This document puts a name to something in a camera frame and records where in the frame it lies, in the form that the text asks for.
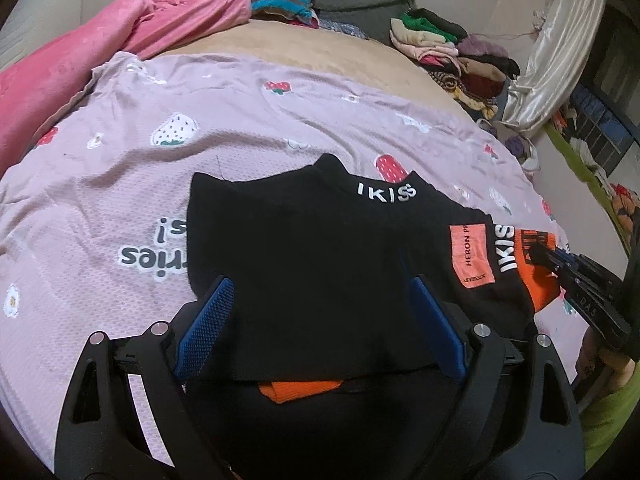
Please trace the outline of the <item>right hand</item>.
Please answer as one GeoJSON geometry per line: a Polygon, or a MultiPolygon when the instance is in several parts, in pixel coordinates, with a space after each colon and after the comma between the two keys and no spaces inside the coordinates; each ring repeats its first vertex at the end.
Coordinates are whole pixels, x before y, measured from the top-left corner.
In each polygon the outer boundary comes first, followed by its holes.
{"type": "Polygon", "coordinates": [[[606,382],[598,391],[599,396],[608,396],[623,389],[634,376],[635,369],[636,363],[629,356],[608,348],[591,330],[585,333],[576,362],[576,372],[580,379],[596,377],[598,370],[608,372],[606,382]]]}

